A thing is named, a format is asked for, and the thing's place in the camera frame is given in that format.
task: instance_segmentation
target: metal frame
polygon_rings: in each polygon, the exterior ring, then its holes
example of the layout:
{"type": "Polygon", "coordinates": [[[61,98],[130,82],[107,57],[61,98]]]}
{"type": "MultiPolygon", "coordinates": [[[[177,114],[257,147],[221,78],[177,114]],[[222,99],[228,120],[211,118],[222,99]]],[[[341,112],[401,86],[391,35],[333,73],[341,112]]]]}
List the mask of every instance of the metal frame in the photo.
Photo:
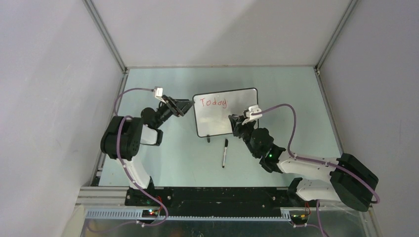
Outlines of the metal frame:
{"type": "MultiPolygon", "coordinates": [[[[126,84],[126,80],[129,74],[129,69],[126,67],[123,59],[121,58],[121,55],[119,54],[117,47],[115,46],[115,43],[113,42],[109,32],[106,29],[106,26],[103,22],[103,20],[100,17],[100,14],[98,13],[94,3],[92,2],[92,0],[83,0],[86,9],[88,10],[89,14],[91,15],[95,25],[97,26],[98,31],[100,32],[101,36],[103,37],[106,45],[108,46],[110,52],[112,53],[112,56],[114,57],[115,61],[117,62],[120,70],[123,73],[123,78],[121,80],[121,84],[120,84],[120,88],[118,90],[118,94],[121,93],[124,88],[125,88],[125,84],[126,84]]],[[[342,146],[342,142],[341,139],[339,137],[339,134],[337,132],[337,128],[336,128],[336,124],[335,124],[335,119],[333,117],[333,113],[329,104],[329,101],[327,99],[327,95],[325,93],[324,90],[324,86],[320,77],[320,69],[322,67],[322,65],[324,64],[325,59],[327,58],[330,50],[332,49],[332,47],[334,46],[337,38],[339,37],[339,35],[342,32],[343,27],[345,26],[345,24],[347,23],[348,18],[351,16],[351,14],[353,13],[355,7],[357,6],[359,0],[351,0],[351,2],[349,3],[344,15],[342,16],[341,20],[339,21],[334,33],[332,34],[325,50],[323,51],[318,63],[316,64],[316,66],[314,67],[314,71],[316,74],[316,78],[317,78],[317,82],[319,84],[319,88],[320,91],[322,93],[323,96],[323,100],[326,106],[326,110],[330,119],[330,123],[332,125],[333,128],[333,132],[336,138],[336,142],[338,144],[338,148],[340,153],[343,153],[343,146],[342,146]]],[[[96,166],[95,166],[95,170],[93,171],[91,180],[89,182],[89,185],[91,184],[92,180],[96,177],[96,176],[100,176],[100,172],[101,172],[101,168],[103,166],[103,162],[105,159],[105,155],[102,154],[101,152],[99,152],[98,158],[97,158],[97,162],[96,162],[96,166]]],[[[126,191],[127,191],[128,187],[81,187],[80,189],[80,193],[79,196],[77,198],[76,201],[76,206],[78,205],[83,205],[86,209],[90,209],[90,210],[121,210],[122,212],[132,212],[134,210],[134,212],[136,212],[135,210],[140,210],[140,209],[144,209],[144,208],[148,208],[146,206],[144,207],[127,207],[124,205],[125,203],[125,196],[126,196],[126,191]]],[[[339,210],[351,210],[349,207],[342,205],[342,206],[335,206],[334,205],[328,205],[327,203],[322,203],[322,207],[320,208],[321,210],[335,210],[335,211],[339,211],[339,210]]],[[[285,215],[290,211],[302,211],[304,210],[304,208],[302,207],[285,207],[282,208],[282,210],[284,211],[285,215]]],[[[377,224],[377,220],[375,217],[375,213],[374,210],[372,209],[372,207],[370,208],[370,210],[368,212],[365,213],[360,213],[360,217],[363,220],[363,226],[364,226],[364,231],[366,233],[366,235],[368,237],[373,237],[373,236],[382,236],[382,233],[380,232],[380,229],[378,227],[377,224]]],[[[108,218],[108,219],[115,219],[114,217],[111,216],[104,216],[104,218],[108,218]]]]}

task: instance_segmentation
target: cable connector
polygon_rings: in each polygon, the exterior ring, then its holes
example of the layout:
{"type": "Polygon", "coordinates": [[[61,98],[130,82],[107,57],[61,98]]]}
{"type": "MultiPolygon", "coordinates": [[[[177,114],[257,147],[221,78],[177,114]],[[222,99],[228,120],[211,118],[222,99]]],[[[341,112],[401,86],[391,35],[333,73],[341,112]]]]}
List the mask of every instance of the cable connector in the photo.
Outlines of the cable connector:
{"type": "Polygon", "coordinates": [[[162,98],[162,96],[163,96],[163,88],[162,87],[158,87],[158,86],[154,87],[153,94],[154,94],[154,98],[162,101],[163,103],[166,103],[166,101],[162,98]]]}
{"type": "Polygon", "coordinates": [[[262,114],[253,115],[260,112],[262,112],[262,110],[259,108],[259,105],[250,106],[249,109],[245,111],[246,119],[243,121],[242,124],[246,124],[248,122],[261,118],[262,114]]]}

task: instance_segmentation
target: table surface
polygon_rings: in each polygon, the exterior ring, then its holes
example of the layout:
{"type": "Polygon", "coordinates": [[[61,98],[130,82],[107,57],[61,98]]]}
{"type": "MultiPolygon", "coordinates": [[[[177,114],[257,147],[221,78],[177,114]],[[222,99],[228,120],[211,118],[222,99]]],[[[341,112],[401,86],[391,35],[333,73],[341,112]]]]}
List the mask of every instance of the table surface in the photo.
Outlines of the table surface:
{"type": "MultiPolygon", "coordinates": [[[[318,157],[339,157],[339,149],[326,106],[312,67],[155,68],[131,69],[125,90],[161,86],[175,99],[192,99],[200,93],[255,87],[261,109],[291,104],[297,127],[293,152],[318,157]]],[[[151,92],[132,91],[124,95],[119,115],[139,117],[146,107],[157,108],[151,92]]],[[[259,120],[280,147],[287,147],[293,128],[289,108],[268,112],[259,120]]],[[[251,156],[244,142],[233,135],[199,138],[195,117],[172,117],[160,129],[159,147],[141,146],[135,157],[142,161],[155,186],[178,187],[287,187],[296,174],[268,173],[251,156]],[[224,139],[228,138],[226,166],[222,168],[224,139]]],[[[100,186],[128,186],[120,164],[106,157],[100,186]]]]}

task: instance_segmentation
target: marker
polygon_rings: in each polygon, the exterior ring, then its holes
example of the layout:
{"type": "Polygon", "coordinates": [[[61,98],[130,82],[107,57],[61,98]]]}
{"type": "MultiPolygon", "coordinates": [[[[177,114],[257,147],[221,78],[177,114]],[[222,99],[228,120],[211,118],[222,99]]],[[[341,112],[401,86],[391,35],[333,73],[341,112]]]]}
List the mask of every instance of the marker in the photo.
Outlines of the marker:
{"type": "Polygon", "coordinates": [[[224,157],[223,157],[223,168],[225,167],[225,154],[227,153],[227,147],[228,147],[228,140],[225,139],[225,143],[224,143],[224,157]]]}

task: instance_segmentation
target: perforated metal strip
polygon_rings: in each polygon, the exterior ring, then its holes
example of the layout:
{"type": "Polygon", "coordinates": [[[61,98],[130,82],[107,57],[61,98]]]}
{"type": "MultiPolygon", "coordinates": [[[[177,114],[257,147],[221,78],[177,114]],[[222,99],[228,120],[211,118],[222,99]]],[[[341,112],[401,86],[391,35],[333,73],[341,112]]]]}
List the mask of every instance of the perforated metal strip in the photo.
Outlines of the perforated metal strip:
{"type": "MultiPolygon", "coordinates": [[[[153,220],[155,218],[143,218],[143,209],[101,209],[91,208],[87,210],[86,219],[120,219],[120,220],[153,220]]],[[[169,216],[168,220],[179,221],[290,221],[290,212],[282,211],[280,217],[199,217],[199,216],[169,216]]]]}

